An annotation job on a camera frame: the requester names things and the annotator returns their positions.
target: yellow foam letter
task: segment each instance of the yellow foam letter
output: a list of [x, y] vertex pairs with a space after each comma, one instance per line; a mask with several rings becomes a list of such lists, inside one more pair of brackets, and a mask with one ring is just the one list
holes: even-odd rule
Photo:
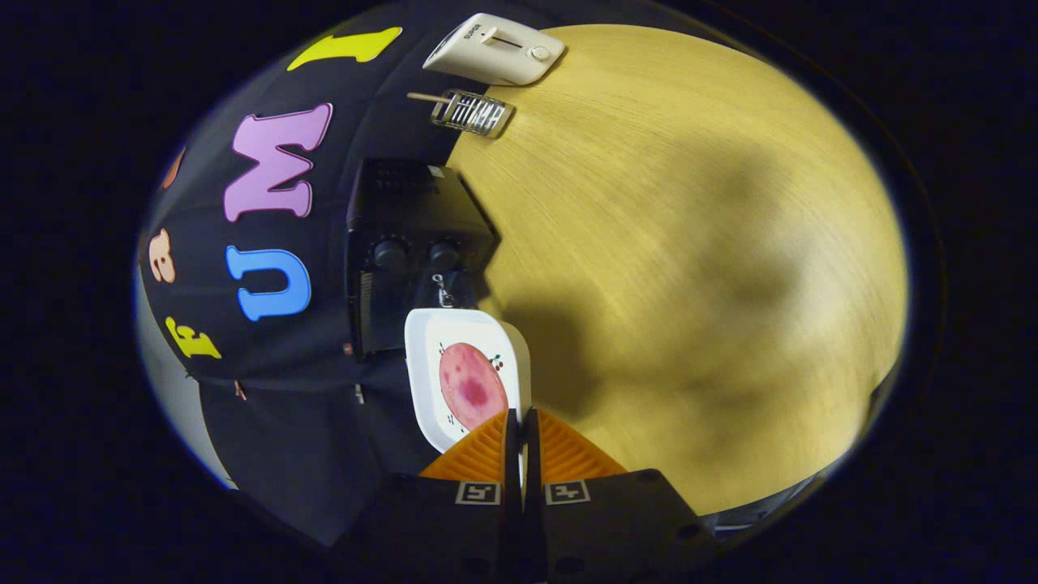
[[196, 338], [193, 330], [187, 327], [176, 327], [176, 323], [173, 322], [172, 317], [168, 316], [166, 317], [166, 329], [173, 336], [173, 340], [176, 341], [176, 346], [181, 349], [184, 357], [191, 358], [196, 355], [204, 355], [220, 359], [220, 352], [216, 351], [216, 347], [213, 346], [213, 342], [209, 340], [209, 335], [200, 333]]
[[350, 36], [326, 36], [312, 44], [305, 51], [300, 53], [288, 71], [298, 68], [300, 65], [320, 59], [330, 59], [334, 57], [354, 57], [357, 62], [365, 62], [379, 56], [393, 40], [400, 36], [404, 29], [394, 26], [382, 32], [367, 32], [364, 34], [351, 34]]

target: wooden table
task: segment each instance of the wooden table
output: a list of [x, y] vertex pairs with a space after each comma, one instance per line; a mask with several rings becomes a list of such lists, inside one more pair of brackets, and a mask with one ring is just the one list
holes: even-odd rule
[[537, 408], [692, 509], [749, 503], [851, 446], [900, 351], [907, 267], [852, 136], [781, 72], [657, 29], [551, 29], [541, 81], [459, 170], [502, 238], [481, 308]]

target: black knob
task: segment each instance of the black knob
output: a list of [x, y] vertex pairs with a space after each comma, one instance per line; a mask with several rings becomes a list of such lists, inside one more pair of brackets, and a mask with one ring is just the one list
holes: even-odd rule
[[387, 239], [376, 245], [373, 258], [376, 266], [386, 271], [404, 271], [407, 269], [407, 249], [399, 241]]
[[435, 270], [453, 270], [458, 265], [458, 259], [461, 259], [458, 248], [446, 241], [433, 245], [429, 250], [429, 263]]

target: white plate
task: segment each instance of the white plate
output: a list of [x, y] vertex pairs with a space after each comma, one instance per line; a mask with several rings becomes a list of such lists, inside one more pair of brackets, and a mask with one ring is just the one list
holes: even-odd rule
[[418, 427], [429, 444], [446, 452], [474, 428], [462, 426], [447, 407], [440, 388], [440, 358], [457, 343], [475, 347], [488, 362], [500, 365], [496, 374], [510, 409], [519, 421], [530, 405], [529, 352], [522, 335], [489, 314], [463, 309], [417, 309], [404, 325], [407, 373]]

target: letter m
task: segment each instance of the letter m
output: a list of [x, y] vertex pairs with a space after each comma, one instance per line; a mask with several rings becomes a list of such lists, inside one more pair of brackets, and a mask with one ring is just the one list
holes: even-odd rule
[[242, 120], [235, 133], [233, 148], [258, 164], [227, 186], [223, 193], [223, 213], [228, 221], [238, 220], [248, 211], [288, 210], [297, 217], [310, 212], [310, 184], [299, 180], [291, 188], [275, 187], [313, 167], [309, 160], [281, 148], [294, 144], [310, 151], [324, 139], [331, 121], [331, 104], [321, 104], [309, 111], [256, 117]]

